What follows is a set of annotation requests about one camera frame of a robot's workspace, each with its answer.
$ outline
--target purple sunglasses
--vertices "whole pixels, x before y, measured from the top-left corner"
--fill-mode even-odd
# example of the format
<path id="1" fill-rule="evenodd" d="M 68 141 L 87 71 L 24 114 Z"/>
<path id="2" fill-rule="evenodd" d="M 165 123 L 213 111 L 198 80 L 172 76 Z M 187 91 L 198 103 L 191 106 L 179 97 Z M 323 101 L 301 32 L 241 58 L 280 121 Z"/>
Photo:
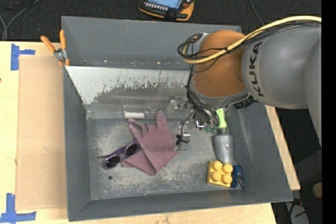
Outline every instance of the purple sunglasses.
<path id="1" fill-rule="evenodd" d="M 120 163 L 123 159 L 133 155 L 139 150 L 140 145 L 138 141 L 135 139 L 129 145 L 121 147 L 116 151 L 113 151 L 109 155 L 100 156 L 100 158 L 104 158 L 102 166 L 106 170 L 115 168 L 118 165 L 118 163 Z"/>

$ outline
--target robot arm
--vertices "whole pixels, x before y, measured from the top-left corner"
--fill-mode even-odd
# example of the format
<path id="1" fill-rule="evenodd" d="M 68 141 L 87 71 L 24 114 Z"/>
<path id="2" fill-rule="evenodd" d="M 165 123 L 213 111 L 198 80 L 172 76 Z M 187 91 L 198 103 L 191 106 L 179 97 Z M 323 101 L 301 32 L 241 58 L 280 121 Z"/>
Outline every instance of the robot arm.
<path id="1" fill-rule="evenodd" d="M 199 45 L 197 53 L 188 51 Z M 200 115 L 251 102 L 308 108 L 321 138 L 321 18 L 295 16 L 243 35 L 230 30 L 190 37 L 178 47 L 191 64 L 188 98 Z"/>

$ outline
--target pink glove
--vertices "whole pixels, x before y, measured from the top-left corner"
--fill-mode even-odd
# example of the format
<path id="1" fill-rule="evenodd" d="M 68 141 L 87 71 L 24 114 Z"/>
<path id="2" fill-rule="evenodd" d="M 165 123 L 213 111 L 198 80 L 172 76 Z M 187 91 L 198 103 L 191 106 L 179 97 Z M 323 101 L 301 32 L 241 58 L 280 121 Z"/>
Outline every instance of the pink glove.
<path id="1" fill-rule="evenodd" d="M 155 175 L 176 155 L 173 146 L 176 143 L 163 111 L 156 114 L 156 126 L 142 124 L 129 119 L 129 129 L 138 140 L 142 150 L 124 159 L 124 167 L 137 167 L 150 175 Z"/>

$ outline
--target wooden table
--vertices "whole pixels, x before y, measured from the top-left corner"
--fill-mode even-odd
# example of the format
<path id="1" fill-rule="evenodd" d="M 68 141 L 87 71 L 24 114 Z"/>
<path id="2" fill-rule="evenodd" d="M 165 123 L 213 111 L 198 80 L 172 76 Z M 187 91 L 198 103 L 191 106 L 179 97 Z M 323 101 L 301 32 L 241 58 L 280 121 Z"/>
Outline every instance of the wooden table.
<path id="1" fill-rule="evenodd" d="M 19 70 L 11 71 L 11 45 L 14 43 L 15 45 L 20 47 L 20 50 L 24 49 L 33 49 L 35 50 L 34 56 L 25 56 L 21 55 L 19 57 L 19 63 L 22 63 L 23 66 L 19 66 Z M 60 44 L 54 43 L 56 48 L 60 48 Z M 28 208 L 23 210 L 23 191 L 29 193 L 28 189 L 23 189 L 22 183 L 18 182 L 26 182 L 29 185 L 30 176 L 22 175 L 19 173 L 19 165 L 25 162 L 35 162 L 36 160 L 31 159 L 22 159 L 22 157 L 18 156 L 20 148 L 18 145 L 20 144 L 20 138 L 22 136 L 18 136 L 18 132 L 20 129 L 20 119 L 28 120 L 25 118 L 25 115 L 18 113 L 19 108 L 22 111 L 24 108 L 25 100 L 22 100 L 22 96 L 19 96 L 19 92 L 24 92 L 19 83 L 19 75 L 20 70 L 22 68 L 29 68 L 29 65 L 24 63 L 27 62 L 38 62 L 39 60 L 43 60 L 44 63 L 49 63 L 47 66 L 44 66 L 45 70 L 40 72 L 43 76 L 48 76 L 48 74 L 52 74 L 53 72 L 58 73 L 58 69 L 61 71 L 61 67 L 58 64 L 57 59 L 54 55 L 46 48 L 46 46 L 42 42 L 11 42 L 11 41 L 2 41 L 0 42 L 0 93 L 1 93 L 1 101 L 0 101 L 0 212 L 5 212 L 6 209 L 6 193 L 12 193 L 16 195 L 17 203 L 16 210 L 18 213 L 22 212 L 31 212 L 37 211 L 36 220 L 34 223 L 68 223 L 67 220 L 67 208 L 66 208 L 66 198 L 65 188 L 57 189 L 53 188 L 53 181 L 49 179 L 50 184 L 43 184 L 39 186 L 39 191 L 43 191 L 43 188 L 46 189 L 44 193 L 46 193 L 46 197 L 43 197 L 48 202 L 53 204 L 52 197 L 57 197 L 58 201 L 55 202 L 57 206 L 55 207 L 46 207 L 41 206 L 41 208 Z M 43 100 L 48 100 L 44 107 L 46 110 L 50 109 L 49 106 L 54 108 L 55 100 L 53 100 L 53 96 L 46 97 L 40 96 L 44 93 L 41 88 L 41 84 L 37 83 L 36 71 L 37 70 L 24 70 L 26 74 L 31 73 L 32 75 L 32 83 L 28 83 L 25 87 L 32 87 L 30 91 L 38 92 L 39 98 Z M 44 87 L 46 87 L 51 80 L 44 80 Z M 288 182 L 290 188 L 292 190 L 300 189 L 300 184 L 297 179 L 297 175 L 287 148 L 286 141 L 284 139 L 284 134 L 282 133 L 282 129 L 277 117 L 277 113 L 275 108 L 266 106 L 266 110 L 268 116 L 270 118 L 271 126 L 275 135 L 275 142 L 279 147 L 279 154 L 283 161 L 284 168 L 286 170 L 286 175 L 288 178 Z M 36 114 L 44 113 L 43 110 L 37 110 Z M 55 129 L 52 120 L 49 120 L 50 123 L 43 124 L 39 126 L 40 133 L 50 132 L 53 130 L 57 137 L 60 137 L 60 141 L 62 141 L 62 136 L 64 135 L 64 131 L 62 126 L 60 128 Z M 45 180 L 48 179 L 48 173 L 45 175 Z M 27 199 L 26 204 L 34 204 L 36 201 L 29 197 L 24 197 Z M 113 219 L 104 219 L 104 220 L 88 220 L 83 221 L 83 223 L 226 223 L 226 224 L 240 224 L 240 223 L 258 223 L 258 224 L 269 224 L 276 223 L 274 214 L 272 211 L 271 204 L 258 204 L 258 205 L 244 205 L 244 206 L 234 206 L 234 207 L 223 207 L 223 208 L 214 208 L 214 209 L 204 209 L 204 210 L 192 210 L 192 211 L 183 211 L 183 212 L 173 212 L 173 213 L 164 213 L 164 214 L 154 214 L 154 215 L 142 215 L 142 216 L 133 216 L 133 217 L 122 217 L 122 218 L 113 218 Z"/>

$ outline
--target black floor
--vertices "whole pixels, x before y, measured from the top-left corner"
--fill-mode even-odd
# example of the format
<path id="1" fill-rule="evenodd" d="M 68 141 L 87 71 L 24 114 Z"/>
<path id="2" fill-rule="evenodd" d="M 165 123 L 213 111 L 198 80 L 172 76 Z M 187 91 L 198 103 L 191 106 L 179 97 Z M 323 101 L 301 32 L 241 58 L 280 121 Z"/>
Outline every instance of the black floor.
<path id="1" fill-rule="evenodd" d="M 139 0 L 0 0 L 2 40 L 39 41 L 46 35 L 59 42 L 61 17 L 84 16 L 112 19 L 157 20 L 138 10 Z M 188 23 L 241 26 L 248 34 L 260 26 L 294 15 L 321 16 L 322 0 L 195 0 Z M 322 223 L 321 199 L 312 196 L 312 186 L 322 181 L 321 158 L 310 160 L 321 148 L 306 110 L 278 109 L 293 163 L 301 182 L 309 224 Z M 311 174 L 306 173 L 312 165 Z M 285 203 L 273 204 L 278 224 L 288 224 Z"/>
<path id="2" fill-rule="evenodd" d="M 272 205 L 277 224 L 321 224 L 322 198 L 314 191 L 322 183 L 322 147 L 309 112 L 285 109 L 277 112 L 301 186 L 294 191 L 294 203 Z M 301 207 L 305 216 L 294 214 L 297 207 Z"/>

